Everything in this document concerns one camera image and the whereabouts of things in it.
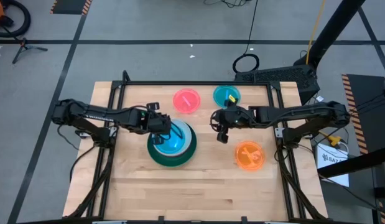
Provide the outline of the small orange translucent plate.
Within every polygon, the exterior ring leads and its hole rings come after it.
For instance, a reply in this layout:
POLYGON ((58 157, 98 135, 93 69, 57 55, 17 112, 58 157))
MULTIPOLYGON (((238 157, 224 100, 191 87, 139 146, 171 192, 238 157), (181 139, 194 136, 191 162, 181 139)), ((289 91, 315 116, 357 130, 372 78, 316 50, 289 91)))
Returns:
POLYGON ((255 171, 263 167, 266 155, 258 143, 242 141, 235 147, 234 159, 239 168, 255 171))

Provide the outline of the small teal translucent plate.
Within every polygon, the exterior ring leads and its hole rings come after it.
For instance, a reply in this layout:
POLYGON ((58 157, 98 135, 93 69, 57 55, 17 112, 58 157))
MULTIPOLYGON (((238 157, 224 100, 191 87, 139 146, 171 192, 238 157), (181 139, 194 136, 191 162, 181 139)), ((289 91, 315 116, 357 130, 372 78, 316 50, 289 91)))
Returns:
POLYGON ((229 99, 229 96, 240 101, 241 94, 235 86, 218 86, 213 92, 213 99, 220 108, 226 108, 225 101, 229 99))

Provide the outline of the small pink translucent plate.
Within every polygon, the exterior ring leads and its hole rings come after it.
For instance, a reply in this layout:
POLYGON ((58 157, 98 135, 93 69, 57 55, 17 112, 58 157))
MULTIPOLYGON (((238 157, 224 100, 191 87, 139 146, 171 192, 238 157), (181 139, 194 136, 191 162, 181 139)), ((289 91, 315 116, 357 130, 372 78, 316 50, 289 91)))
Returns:
POLYGON ((184 114, 190 114, 199 109, 201 98, 197 91, 184 88, 177 91, 173 96, 174 108, 184 114))

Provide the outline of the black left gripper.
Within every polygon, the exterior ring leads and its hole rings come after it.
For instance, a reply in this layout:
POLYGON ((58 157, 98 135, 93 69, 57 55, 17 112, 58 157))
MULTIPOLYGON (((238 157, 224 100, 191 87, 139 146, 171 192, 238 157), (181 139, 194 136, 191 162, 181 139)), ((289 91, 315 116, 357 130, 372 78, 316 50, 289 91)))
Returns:
POLYGON ((183 139, 182 130, 175 123, 171 123, 170 116, 162 113, 142 112, 141 132, 153 134, 151 139, 153 145, 164 143, 164 138, 161 134, 168 134, 168 139, 173 135, 183 139))

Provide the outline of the white printed sign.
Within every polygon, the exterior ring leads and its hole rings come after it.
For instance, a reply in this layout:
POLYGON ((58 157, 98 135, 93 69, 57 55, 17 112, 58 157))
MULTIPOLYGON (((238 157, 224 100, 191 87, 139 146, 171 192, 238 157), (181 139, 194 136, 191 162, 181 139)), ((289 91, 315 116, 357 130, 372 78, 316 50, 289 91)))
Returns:
MULTIPOLYGON (((340 151, 325 144, 317 145, 315 159, 318 169, 345 161, 347 160, 347 158, 348 157, 345 151, 340 151)), ((328 180, 332 180, 344 187, 350 186, 348 174, 338 175, 335 177, 328 177, 328 180)))

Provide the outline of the dark green plastic plate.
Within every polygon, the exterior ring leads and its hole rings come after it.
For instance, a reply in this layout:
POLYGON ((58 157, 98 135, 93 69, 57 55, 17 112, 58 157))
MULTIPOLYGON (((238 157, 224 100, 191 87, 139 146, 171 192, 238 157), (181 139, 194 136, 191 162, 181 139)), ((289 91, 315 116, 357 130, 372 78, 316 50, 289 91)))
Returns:
POLYGON ((195 131, 192 129, 192 127, 189 124, 187 124, 187 125, 189 126, 190 130, 192 131, 192 141, 191 141, 189 147, 187 148, 187 150, 179 156, 169 157, 169 156, 164 156, 164 155, 158 153, 155 150, 154 145, 152 144, 152 141, 151 141, 153 134, 149 135, 148 140, 147 140, 147 150, 148 150, 150 157, 156 163, 158 163, 162 166, 166 166, 166 167, 177 167, 177 166, 184 165, 194 156, 194 153, 197 150, 197 136, 195 134, 195 131))

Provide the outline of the blue plastic plate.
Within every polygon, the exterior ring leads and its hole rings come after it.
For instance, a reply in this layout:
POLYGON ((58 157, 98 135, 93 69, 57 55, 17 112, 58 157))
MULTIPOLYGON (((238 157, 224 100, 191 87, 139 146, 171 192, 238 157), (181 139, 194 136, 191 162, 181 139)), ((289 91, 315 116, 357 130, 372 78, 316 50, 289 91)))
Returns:
POLYGON ((168 134, 161 134, 161 136, 164 138, 164 143, 161 145, 154 145, 155 150, 164 156, 174 157, 170 155, 173 149, 170 145, 171 142, 170 139, 168 139, 168 134))

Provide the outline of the small black striped-edge mat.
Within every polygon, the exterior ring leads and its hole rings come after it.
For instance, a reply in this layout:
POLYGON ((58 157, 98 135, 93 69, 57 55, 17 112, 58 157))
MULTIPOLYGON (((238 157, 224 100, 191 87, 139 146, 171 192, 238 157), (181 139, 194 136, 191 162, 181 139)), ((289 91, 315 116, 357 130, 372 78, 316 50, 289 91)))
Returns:
POLYGON ((93 0, 55 0, 51 14, 87 15, 93 0))

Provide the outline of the black stand pole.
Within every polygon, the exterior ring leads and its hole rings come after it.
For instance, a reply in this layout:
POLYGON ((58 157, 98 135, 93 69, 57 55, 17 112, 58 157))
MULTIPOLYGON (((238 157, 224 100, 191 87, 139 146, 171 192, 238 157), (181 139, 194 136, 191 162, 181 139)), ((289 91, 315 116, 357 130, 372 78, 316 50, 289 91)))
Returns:
POLYGON ((314 68, 329 47, 337 40, 353 16, 366 0, 342 0, 306 55, 294 62, 294 66, 308 64, 314 68))

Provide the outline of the black metal beam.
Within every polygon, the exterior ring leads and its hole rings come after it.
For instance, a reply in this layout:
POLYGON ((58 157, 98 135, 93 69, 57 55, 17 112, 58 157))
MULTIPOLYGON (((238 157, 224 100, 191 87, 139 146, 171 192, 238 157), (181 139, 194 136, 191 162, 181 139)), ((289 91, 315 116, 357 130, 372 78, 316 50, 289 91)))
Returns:
POLYGON ((318 169, 317 172, 318 175, 321 175, 324 178, 329 178, 378 166, 383 162, 385 162, 385 148, 341 161, 333 165, 322 167, 318 169))

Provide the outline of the black table frame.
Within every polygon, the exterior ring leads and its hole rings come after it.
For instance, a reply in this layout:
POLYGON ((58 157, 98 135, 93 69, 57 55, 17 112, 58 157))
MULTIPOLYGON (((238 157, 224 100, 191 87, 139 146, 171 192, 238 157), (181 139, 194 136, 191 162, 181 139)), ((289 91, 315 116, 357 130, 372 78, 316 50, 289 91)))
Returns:
POLYGON ((114 150, 110 178, 99 189, 94 215, 106 220, 167 221, 286 221, 308 217, 308 211, 293 190, 285 185, 278 162, 274 131, 232 129, 227 144, 217 141, 210 115, 217 109, 213 92, 217 81, 129 82, 124 91, 111 82, 96 82, 89 97, 92 105, 129 107, 159 102, 163 113, 188 123, 197 135, 194 156, 179 167, 155 163, 147 150, 147 136, 121 129, 114 150), (199 109, 190 114, 178 112, 174 94, 184 88, 198 92, 199 109), (238 167, 235 147, 242 141, 258 143, 266 155, 259 170, 238 167))

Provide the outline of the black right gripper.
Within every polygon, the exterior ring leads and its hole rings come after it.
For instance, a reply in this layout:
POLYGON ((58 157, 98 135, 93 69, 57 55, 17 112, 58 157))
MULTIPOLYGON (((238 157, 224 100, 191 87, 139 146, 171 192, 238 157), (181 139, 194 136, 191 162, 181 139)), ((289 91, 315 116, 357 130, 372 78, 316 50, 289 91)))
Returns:
POLYGON ((249 128, 252 123, 251 113, 240 107, 233 106, 221 109, 217 112, 216 125, 217 141, 226 144, 228 142, 228 128, 249 128))

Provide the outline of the large black striped-edge mat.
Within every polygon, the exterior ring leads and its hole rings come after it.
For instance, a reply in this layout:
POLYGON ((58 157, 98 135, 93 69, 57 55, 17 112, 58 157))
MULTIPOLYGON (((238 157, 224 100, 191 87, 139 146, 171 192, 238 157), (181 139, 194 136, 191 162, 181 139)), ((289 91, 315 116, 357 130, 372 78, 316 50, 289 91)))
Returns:
POLYGON ((385 77, 341 76, 361 155, 385 148, 385 77))

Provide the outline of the black tripod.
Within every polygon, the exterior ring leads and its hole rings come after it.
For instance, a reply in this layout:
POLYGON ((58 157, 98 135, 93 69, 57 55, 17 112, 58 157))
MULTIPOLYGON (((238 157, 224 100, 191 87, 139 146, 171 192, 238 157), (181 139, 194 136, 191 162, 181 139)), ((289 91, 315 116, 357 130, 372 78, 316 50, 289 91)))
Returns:
POLYGON ((28 44, 27 43, 27 39, 23 38, 22 42, 20 43, 19 50, 17 51, 14 59, 12 60, 12 64, 13 65, 16 64, 16 62, 18 61, 19 57, 21 56, 21 53, 26 52, 28 50, 32 50, 32 49, 40 50, 40 51, 43 51, 43 52, 47 52, 48 51, 47 48, 37 47, 37 46, 33 46, 33 45, 28 44))

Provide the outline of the black perforated computer case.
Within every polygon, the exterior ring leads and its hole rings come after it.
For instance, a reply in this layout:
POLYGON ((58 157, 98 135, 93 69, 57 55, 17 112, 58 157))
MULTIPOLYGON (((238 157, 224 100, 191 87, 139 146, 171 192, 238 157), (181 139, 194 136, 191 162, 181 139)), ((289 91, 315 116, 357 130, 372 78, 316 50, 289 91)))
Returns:
POLYGON ((303 105, 320 90, 316 71, 310 65, 241 72, 235 75, 234 80, 236 82, 248 83, 296 82, 300 101, 303 105))

